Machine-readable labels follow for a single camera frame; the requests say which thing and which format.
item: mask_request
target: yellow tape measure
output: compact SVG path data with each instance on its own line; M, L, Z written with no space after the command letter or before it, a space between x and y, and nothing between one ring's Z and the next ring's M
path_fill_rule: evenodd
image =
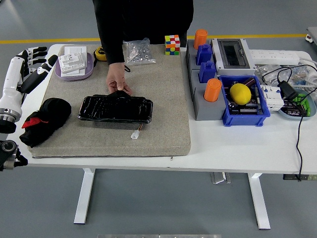
M105 53L105 51L103 50L103 48L102 48L101 46L98 47L98 48L95 50L95 55L96 55L97 60L107 61L106 53Z

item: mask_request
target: black power adapter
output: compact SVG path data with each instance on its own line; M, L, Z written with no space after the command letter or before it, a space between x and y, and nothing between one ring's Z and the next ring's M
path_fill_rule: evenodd
M298 93L295 89L286 81L282 81L278 84L278 87L281 89L281 95L283 100L292 101L298 96Z

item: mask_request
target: white connector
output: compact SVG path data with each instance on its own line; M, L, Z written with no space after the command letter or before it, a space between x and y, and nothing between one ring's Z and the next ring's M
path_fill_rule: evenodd
M131 135L132 140L136 140L139 137L139 134L140 134L140 131L135 130Z
M250 50L254 64L298 65L299 56L293 51Z

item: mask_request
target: black glove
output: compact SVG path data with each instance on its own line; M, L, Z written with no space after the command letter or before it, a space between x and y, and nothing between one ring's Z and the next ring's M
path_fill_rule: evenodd
M21 141L31 148L47 140L58 128L62 127L71 114L71 105L60 98L49 98L40 109L27 117L20 135Z

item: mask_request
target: orange cup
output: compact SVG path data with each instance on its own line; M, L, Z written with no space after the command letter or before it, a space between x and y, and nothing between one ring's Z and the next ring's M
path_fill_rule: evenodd
M211 78L207 82L204 99L207 102L215 102L218 99L222 83L219 79Z
M199 29L196 31L194 39L194 48L198 50L198 46L206 43L208 32L204 29Z

